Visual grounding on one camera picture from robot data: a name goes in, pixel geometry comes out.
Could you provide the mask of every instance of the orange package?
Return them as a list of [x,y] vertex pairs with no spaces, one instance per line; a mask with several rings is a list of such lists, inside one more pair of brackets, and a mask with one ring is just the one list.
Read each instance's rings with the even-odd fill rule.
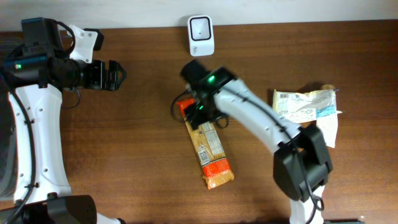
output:
[[[185,117],[184,109],[194,103],[194,99],[177,102],[182,116]],[[233,180],[234,174],[213,124],[206,122],[201,124],[197,130],[193,130],[188,121],[185,124],[198,154],[205,174],[203,178],[206,180],[209,190]]]

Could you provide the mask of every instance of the wooden table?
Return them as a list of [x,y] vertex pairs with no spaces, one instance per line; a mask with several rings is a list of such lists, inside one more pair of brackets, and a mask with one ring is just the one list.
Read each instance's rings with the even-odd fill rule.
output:
[[[62,110],[63,161],[74,195],[128,223],[241,223],[286,220],[289,200],[272,178],[272,156],[235,120],[219,130],[235,180],[207,190],[185,125],[169,115],[191,61],[186,27],[103,30],[95,58],[128,72],[121,89],[81,91]],[[335,85],[339,115],[326,220],[398,220],[398,21],[217,26],[216,50],[200,61],[225,65],[258,96],[273,89]],[[65,103],[73,103],[71,93]],[[0,203],[1,208],[10,203]]]

